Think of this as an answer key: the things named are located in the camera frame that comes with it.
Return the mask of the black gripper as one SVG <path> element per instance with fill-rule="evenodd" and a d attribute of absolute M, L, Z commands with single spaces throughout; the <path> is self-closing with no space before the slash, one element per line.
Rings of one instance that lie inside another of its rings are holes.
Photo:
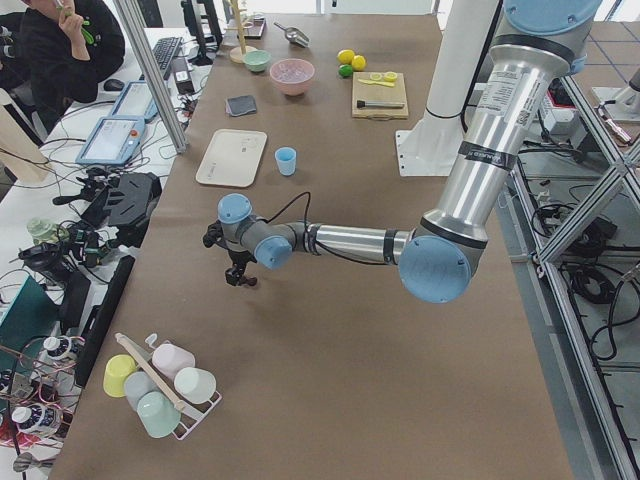
<path fill-rule="evenodd" d="M 247 264 L 250 261 L 250 253 L 247 251 L 228 251 L 229 258 L 231 260 L 231 266 L 225 270 L 225 280 L 231 286 L 237 286 L 239 280 L 242 280 L 243 285 L 254 287 L 257 285 L 257 279 L 255 277 L 246 277 L 245 270 Z"/>

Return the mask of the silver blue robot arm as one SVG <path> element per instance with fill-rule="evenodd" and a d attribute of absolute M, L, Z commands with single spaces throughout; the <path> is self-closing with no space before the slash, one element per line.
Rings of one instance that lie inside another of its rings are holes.
<path fill-rule="evenodd" d="M 457 150 L 437 206 L 413 231 L 298 222 L 254 214 L 249 199 L 228 194 L 204 242 L 228 251 L 233 286 L 255 285 L 248 263 L 269 269 L 295 251 L 328 253 L 365 265 L 395 265 L 415 297 L 446 303 L 468 288 L 488 243 L 487 219 L 550 83 L 578 72 L 597 1 L 506 1 L 489 55 L 493 68 Z"/>

